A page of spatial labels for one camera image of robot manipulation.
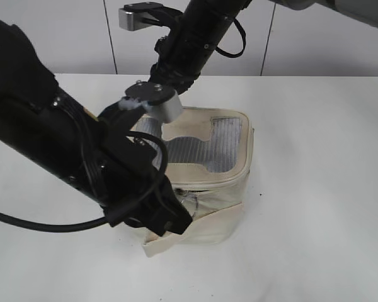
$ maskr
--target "white wall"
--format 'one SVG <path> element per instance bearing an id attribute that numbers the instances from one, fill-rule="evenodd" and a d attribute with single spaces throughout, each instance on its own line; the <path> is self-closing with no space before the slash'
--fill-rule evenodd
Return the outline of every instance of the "white wall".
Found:
<path id="1" fill-rule="evenodd" d="M 120 74 L 148 74 L 157 60 L 156 40 L 166 28 L 128 32 L 118 27 L 118 9 L 129 0 L 0 0 L 0 19 L 19 25 L 42 61 L 54 72 L 115 73 L 105 7 Z M 189 0 L 160 0 L 184 10 Z M 248 47 L 238 59 L 213 54 L 203 75 L 258 76 L 265 54 L 273 3 L 253 0 L 239 15 Z M 277 6 L 264 76 L 378 76 L 378 29 L 314 5 L 304 11 Z M 241 48 L 235 28 L 221 47 Z"/>
<path id="2" fill-rule="evenodd" d="M 277 6 L 264 76 L 378 76 L 378 29 L 315 4 Z"/>
<path id="3" fill-rule="evenodd" d="M 115 73 L 102 0 L 0 0 L 53 72 Z"/>

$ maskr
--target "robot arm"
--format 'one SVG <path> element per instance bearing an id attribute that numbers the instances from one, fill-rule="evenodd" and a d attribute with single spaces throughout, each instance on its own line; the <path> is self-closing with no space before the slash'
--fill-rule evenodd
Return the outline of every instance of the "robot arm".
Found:
<path id="1" fill-rule="evenodd" d="M 291 9 L 306 9 L 314 3 L 378 27 L 378 0 L 272 0 Z M 191 0 L 185 12 L 158 3 L 128 4 L 119 11 L 120 26 L 134 31 L 151 25 L 171 31 L 156 43 L 159 59 L 151 68 L 150 81 L 173 86 L 183 93 L 199 77 L 202 68 L 234 23 L 246 44 L 245 32 L 236 21 L 251 0 Z"/>
<path id="2" fill-rule="evenodd" d="M 172 87 L 148 82 L 138 82 L 125 93 L 94 117 L 59 87 L 24 33 L 0 21 L 0 140 L 98 202 L 105 215 L 73 226 L 0 214 L 1 221 L 48 232 L 73 232 L 106 222 L 147 227 L 160 236 L 185 231 L 192 218 L 164 175 L 165 146 L 156 137 L 130 131 L 145 113 L 162 122 L 174 120 L 181 112 L 178 95 Z M 162 151 L 159 170 L 152 165 L 156 151 L 146 140 Z"/>

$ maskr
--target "screw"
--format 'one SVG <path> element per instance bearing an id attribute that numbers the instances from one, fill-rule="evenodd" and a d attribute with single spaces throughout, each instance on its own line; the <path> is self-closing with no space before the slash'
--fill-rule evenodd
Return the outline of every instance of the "screw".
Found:
<path id="1" fill-rule="evenodd" d="M 57 96 L 57 97 L 55 98 L 55 101 L 52 103 L 52 106 L 53 106 L 53 107 L 58 107 L 59 102 L 60 102 L 61 100 L 62 100 L 62 99 L 60 98 L 60 96 Z"/>
<path id="2" fill-rule="evenodd" d="M 154 85 L 154 90 L 155 90 L 155 91 L 161 91 L 161 90 L 163 90 L 163 87 L 162 87 L 162 85 L 160 85 L 160 84 L 155 84 L 155 85 Z"/>

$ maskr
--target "black cable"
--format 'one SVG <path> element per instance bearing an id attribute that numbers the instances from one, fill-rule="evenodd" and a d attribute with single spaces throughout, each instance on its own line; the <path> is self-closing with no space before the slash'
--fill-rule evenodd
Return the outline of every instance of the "black cable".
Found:
<path id="1" fill-rule="evenodd" d="M 142 201 L 144 198 L 146 198 L 150 193 L 152 193 L 153 190 L 156 188 L 156 186 L 163 180 L 166 167 L 168 165 L 168 151 L 162 140 L 148 133 L 130 131 L 128 132 L 127 136 L 137 137 L 137 138 L 142 138 L 144 140 L 152 141 L 155 144 L 157 144 L 161 150 L 161 156 L 162 156 L 161 166 L 158 172 L 156 173 L 154 182 L 137 198 L 137 202 L 139 202 L 139 201 Z M 37 222 L 22 220 L 22 219 L 15 218 L 15 217 L 2 214 L 2 213 L 0 213 L 0 221 L 3 223 L 7 223 L 9 225 L 13 225 L 15 227 L 26 228 L 28 230 L 39 231 L 39 232 L 50 232 L 50 233 L 79 232 L 83 230 L 89 230 L 91 228 L 96 228 L 96 227 L 99 227 L 108 223 L 107 219 L 105 217 L 102 217 L 96 220 L 92 220 L 92 221 L 88 221 L 84 223 L 77 223 L 74 225 L 48 225 L 44 223 L 37 223 Z"/>
<path id="2" fill-rule="evenodd" d="M 245 48 L 246 48 L 246 32 L 237 19 L 234 19 L 234 24 L 235 24 L 236 28 L 238 29 L 239 33 L 241 34 L 242 43 L 243 43 L 242 50 L 238 53 L 229 53 L 229 52 L 223 51 L 223 49 L 221 49 L 219 47 L 215 48 L 215 51 L 218 52 L 219 54 L 221 54 L 221 55 L 223 55 L 227 58 L 232 58 L 232 59 L 242 56 L 242 54 L 244 53 Z"/>
<path id="3" fill-rule="evenodd" d="M 160 140 L 158 137 L 155 137 L 155 136 L 150 135 L 148 133 L 137 132 L 137 131 L 129 131 L 126 136 L 127 137 L 142 138 L 144 140 L 149 140 L 149 141 L 155 143 L 161 151 L 161 165 L 159 167 L 157 174 L 154 177 L 153 183 L 137 198 L 137 201 L 142 201 L 150 193 L 152 193 L 153 190 L 156 188 L 156 186 L 158 186 L 159 183 L 164 179 L 166 167 L 168 165 L 168 150 L 167 150 L 167 148 L 166 148 L 166 146 L 165 146 L 165 144 L 163 143 L 162 140 Z"/>
<path id="4" fill-rule="evenodd" d="M 22 220 L 2 213 L 0 213 L 0 221 L 7 223 L 9 225 L 13 225 L 15 227 L 50 233 L 70 233 L 84 231 L 89 230 L 91 228 L 99 227 L 107 223 L 105 217 L 102 217 L 88 222 L 77 223 L 75 225 L 46 225 L 43 223 Z"/>

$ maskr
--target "white table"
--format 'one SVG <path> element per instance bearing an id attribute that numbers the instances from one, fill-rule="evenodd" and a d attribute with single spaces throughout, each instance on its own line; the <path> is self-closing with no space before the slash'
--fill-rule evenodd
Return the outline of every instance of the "white table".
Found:
<path id="1" fill-rule="evenodd" d="M 95 113 L 146 79 L 57 78 Z M 123 225 L 47 234 L 0 223 L 0 302 L 378 301 L 378 78 L 203 77 L 181 99 L 253 122 L 235 234 L 148 259 Z M 0 211 L 46 223 L 101 215 L 2 143 Z"/>

